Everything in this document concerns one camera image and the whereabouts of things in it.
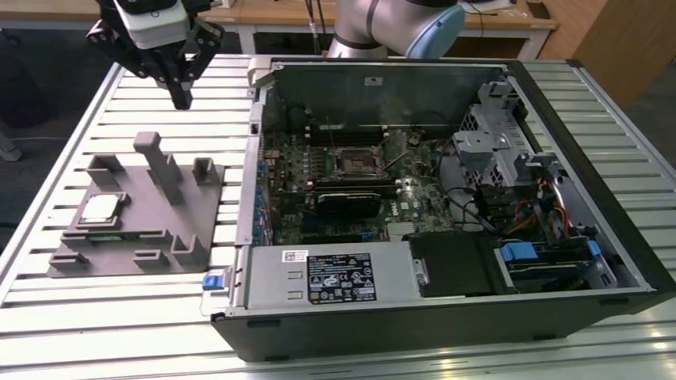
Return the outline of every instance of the blue latch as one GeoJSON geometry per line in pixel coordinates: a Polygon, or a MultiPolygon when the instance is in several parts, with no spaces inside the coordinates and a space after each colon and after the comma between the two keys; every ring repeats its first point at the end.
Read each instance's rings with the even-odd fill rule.
{"type": "Polygon", "coordinates": [[[602,256],[602,247],[599,247],[599,244],[594,240],[587,241],[587,247],[594,257],[602,256]]]}
{"type": "Polygon", "coordinates": [[[223,291],[226,289],[226,270],[215,269],[209,271],[202,279],[202,290],[223,291]]]}
{"type": "Polygon", "coordinates": [[[538,260],[537,247],[533,243],[507,243],[501,247],[501,254],[506,262],[514,260],[538,260]]]}

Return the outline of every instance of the slotted metal table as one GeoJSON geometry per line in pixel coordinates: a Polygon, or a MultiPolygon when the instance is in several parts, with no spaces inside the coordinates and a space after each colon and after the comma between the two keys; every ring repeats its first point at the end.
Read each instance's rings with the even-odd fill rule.
{"type": "MultiPolygon", "coordinates": [[[[74,137],[0,256],[0,373],[6,378],[338,379],[675,378],[676,300],[621,316],[567,339],[361,355],[287,363],[245,363],[201,312],[202,274],[50,279],[90,176],[93,154],[126,165],[137,132],[158,131],[162,149],[191,163],[210,156],[227,167],[211,266],[234,261],[238,200],[253,93],[250,56],[222,55],[198,81],[190,112],[169,93],[115,65],[74,137]]],[[[527,63],[538,85],[622,205],[676,274],[676,173],[585,69],[527,63]]],[[[531,120],[542,146],[550,142],[531,120]]]]}

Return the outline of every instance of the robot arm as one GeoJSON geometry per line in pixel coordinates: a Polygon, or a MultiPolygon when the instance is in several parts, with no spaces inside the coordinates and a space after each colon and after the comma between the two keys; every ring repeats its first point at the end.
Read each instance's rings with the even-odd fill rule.
{"type": "MultiPolygon", "coordinates": [[[[169,89],[177,109],[190,109],[193,83],[218,53],[223,28],[197,17],[213,0],[97,0],[102,20],[89,41],[141,78],[169,89]],[[199,53],[186,57],[194,40],[199,53]]],[[[458,0],[339,0],[330,56],[439,58],[461,34],[466,12],[458,0]]]]}
{"type": "Polygon", "coordinates": [[[223,28],[197,17],[211,0],[98,0],[102,20],[90,43],[141,78],[169,89],[177,109],[190,109],[193,83],[222,46],[223,28]],[[199,53],[186,57],[194,40],[199,53]]]}
{"type": "Polygon", "coordinates": [[[409,58],[437,59],[466,24],[458,0],[338,0],[334,58],[387,58],[387,48],[409,58]]]}

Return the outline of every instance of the warning sticker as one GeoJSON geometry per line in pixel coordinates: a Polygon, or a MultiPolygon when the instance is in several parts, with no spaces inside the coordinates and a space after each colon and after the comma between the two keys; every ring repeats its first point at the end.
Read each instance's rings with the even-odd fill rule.
{"type": "Polygon", "coordinates": [[[371,254],[310,256],[309,301],[314,305],[377,301],[371,254]]]}
{"type": "Polygon", "coordinates": [[[309,261],[309,251],[283,251],[283,263],[305,263],[309,261]]]}

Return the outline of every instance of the barcode label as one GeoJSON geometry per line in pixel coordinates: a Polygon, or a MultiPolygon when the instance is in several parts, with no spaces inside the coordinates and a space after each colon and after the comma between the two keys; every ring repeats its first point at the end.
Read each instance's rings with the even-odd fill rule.
{"type": "Polygon", "coordinates": [[[309,251],[283,251],[283,263],[305,263],[309,261],[309,251]]]}

